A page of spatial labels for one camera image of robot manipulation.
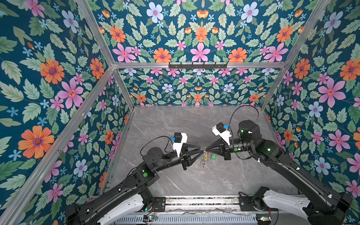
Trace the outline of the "silver metal keyring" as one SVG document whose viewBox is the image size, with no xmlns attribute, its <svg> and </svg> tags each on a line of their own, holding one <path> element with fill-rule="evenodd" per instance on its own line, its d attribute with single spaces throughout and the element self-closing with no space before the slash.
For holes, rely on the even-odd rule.
<svg viewBox="0 0 360 225">
<path fill-rule="evenodd" d="M 207 161 L 204 161 L 204 154 L 205 154 L 206 152 L 207 152 L 207 151 L 204 151 L 204 152 L 203 152 L 202 159 L 201 159 L 201 161 L 200 161 L 200 166 L 202 166 L 202 167 L 205 167 L 205 164 L 206 164 L 206 162 L 207 162 Z"/>
</svg>

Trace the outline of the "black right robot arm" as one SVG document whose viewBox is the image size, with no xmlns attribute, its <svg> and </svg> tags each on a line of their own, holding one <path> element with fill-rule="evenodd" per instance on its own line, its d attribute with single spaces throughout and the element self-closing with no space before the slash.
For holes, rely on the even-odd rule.
<svg viewBox="0 0 360 225">
<path fill-rule="evenodd" d="M 253 121 L 241 121 L 236 137 L 228 124 L 219 123 L 212 132 L 220 139 L 206 147 L 206 152 L 223 156 L 225 160 L 231 160 L 233 153 L 248 152 L 251 158 L 282 175 L 303 194 L 295 197 L 260 187 L 252 197 L 256 210 L 278 209 L 302 217 L 312 225 L 343 224 L 352 198 L 321 183 L 296 164 L 279 144 L 262 138 L 260 127 Z"/>
</svg>

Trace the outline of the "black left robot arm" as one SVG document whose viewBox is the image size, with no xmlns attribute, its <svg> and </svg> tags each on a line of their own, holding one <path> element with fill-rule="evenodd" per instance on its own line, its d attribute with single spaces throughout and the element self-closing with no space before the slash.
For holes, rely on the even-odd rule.
<svg viewBox="0 0 360 225">
<path fill-rule="evenodd" d="M 145 212 L 154 202 L 149 187 L 158 179 L 158 172 L 176 165 L 183 169 L 191 166 L 201 155 L 199 146 L 185 144 L 181 152 L 165 154 L 153 147 L 143 156 L 143 161 L 130 170 L 117 186 L 90 202 L 67 208 L 67 225 L 111 225 L 116 220 L 135 212 Z"/>
</svg>

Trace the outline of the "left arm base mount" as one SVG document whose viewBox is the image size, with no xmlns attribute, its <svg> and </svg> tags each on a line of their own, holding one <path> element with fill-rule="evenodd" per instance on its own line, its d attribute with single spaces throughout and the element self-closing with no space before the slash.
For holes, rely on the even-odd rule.
<svg viewBox="0 0 360 225">
<path fill-rule="evenodd" d="M 160 196 L 144 201 L 143 212 L 164 212 L 166 208 L 167 198 Z"/>
</svg>

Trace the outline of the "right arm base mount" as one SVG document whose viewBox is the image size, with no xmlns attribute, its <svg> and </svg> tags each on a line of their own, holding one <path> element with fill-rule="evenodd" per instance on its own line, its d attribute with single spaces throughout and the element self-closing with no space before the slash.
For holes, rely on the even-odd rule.
<svg viewBox="0 0 360 225">
<path fill-rule="evenodd" d="M 242 212 L 258 211 L 264 212 L 266 210 L 273 210 L 278 212 L 276 208 L 270 208 L 264 201 L 264 195 L 266 191 L 269 191 L 268 187 L 261 186 L 254 195 L 248 195 L 244 192 L 239 192 L 238 201 L 239 207 Z"/>
</svg>

